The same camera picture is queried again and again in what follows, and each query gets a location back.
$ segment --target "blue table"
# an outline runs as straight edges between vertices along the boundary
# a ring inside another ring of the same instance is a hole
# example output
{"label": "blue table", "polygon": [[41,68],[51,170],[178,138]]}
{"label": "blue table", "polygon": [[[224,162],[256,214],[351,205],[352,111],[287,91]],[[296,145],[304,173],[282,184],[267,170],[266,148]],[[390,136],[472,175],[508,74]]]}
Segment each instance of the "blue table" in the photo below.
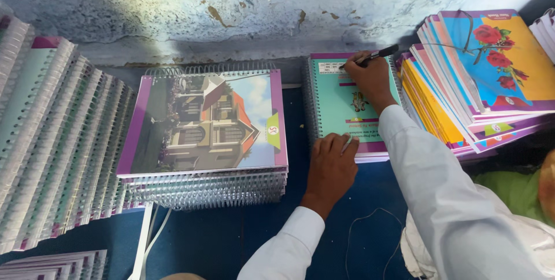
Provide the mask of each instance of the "blue table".
{"label": "blue table", "polygon": [[[207,280],[235,279],[249,257],[279,231],[302,198],[309,168],[308,140],[301,127],[305,119],[300,88],[284,90],[283,98],[290,172],[282,201],[172,212],[149,254],[147,279],[177,272],[196,273]],[[351,222],[377,207],[387,209],[405,223],[407,206],[388,162],[359,165],[355,184],[329,215],[307,279],[347,278],[345,252]],[[157,226],[165,213],[166,210],[159,211]],[[37,248],[0,255],[0,263],[36,255],[108,249],[108,279],[126,280],[133,268],[142,217],[142,212],[134,212],[94,220],[56,239],[42,241]],[[355,223],[349,249],[350,278],[381,279],[401,230],[397,220],[382,211]],[[385,277],[413,279],[406,271],[400,249]]]}

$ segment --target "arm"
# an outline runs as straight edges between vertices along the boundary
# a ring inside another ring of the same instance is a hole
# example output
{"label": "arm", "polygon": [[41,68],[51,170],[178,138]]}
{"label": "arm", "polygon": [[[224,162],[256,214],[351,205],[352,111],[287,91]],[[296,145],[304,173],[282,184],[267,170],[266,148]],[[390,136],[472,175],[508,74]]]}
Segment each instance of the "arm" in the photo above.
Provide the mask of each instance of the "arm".
{"label": "arm", "polygon": [[348,63],[345,69],[380,114],[380,136],[440,279],[543,278],[451,151],[397,105],[387,62],[373,60],[366,69]]}
{"label": "arm", "polygon": [[264,243],[246,262],[238,280],[304,279],[314,250],[336,202],[355,181],[358,138],[329,134],[312,149],[308,184],[301,204],[280,232]]}

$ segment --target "person's left hand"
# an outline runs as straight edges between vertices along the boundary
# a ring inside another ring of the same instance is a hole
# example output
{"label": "person's left hand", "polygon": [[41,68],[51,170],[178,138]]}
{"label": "person's left hand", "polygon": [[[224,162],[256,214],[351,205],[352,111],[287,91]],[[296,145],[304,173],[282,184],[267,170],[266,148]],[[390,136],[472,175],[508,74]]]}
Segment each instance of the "person's left hand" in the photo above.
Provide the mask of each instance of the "person's left hand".
{"label": "person's left hand", "polygon": [[341,152],[349,138],[349,134],[331,133],[316,140],[312,148],[309,179],[301,206],[312,209],[323,220],[355,181],[358,137],[352,137],[345,151]]}

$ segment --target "white sleeve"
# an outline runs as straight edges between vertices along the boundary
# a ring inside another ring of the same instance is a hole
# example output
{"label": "white sleeve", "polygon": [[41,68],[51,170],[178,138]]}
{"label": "white sleeve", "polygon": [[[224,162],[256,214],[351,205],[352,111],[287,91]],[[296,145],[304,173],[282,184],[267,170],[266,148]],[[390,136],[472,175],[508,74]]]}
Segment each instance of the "white sleeve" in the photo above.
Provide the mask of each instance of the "white sleeve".
{"label": "white sleeve", "polygon": [[297,207],[280,232],[246,262],[237,279],[304,279],[324,227],[316,212]]}
{"label": "white sleeve", "polygon": [[440,279],[545,279],[451,151],[388,106],[379,132]]}

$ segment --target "black pen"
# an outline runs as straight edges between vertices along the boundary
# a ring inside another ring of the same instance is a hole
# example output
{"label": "black pen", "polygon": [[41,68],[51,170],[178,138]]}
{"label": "black pen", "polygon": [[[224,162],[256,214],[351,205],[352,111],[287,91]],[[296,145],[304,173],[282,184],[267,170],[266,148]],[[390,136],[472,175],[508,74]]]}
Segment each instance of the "black pen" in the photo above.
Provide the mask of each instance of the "black pen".
{"label": "black pen", "polygon": [[[363,56],[362,58],[359,58],[355,61],[355,63],[362,68],[365,68],[368,66],[368,62],[370,62],[372,59],[377,58],[378,56],[381,57],[386,57],[386,56],[390,56],[393,53],[399,51],[399,45],[398,44],[394,44],[390,47],[381,49],[379,51],[375,51],[370,53],[368,56]],[[339,67],[340,69],[344,69],[345,68],[345,64],[343,64],[342,66]]]}

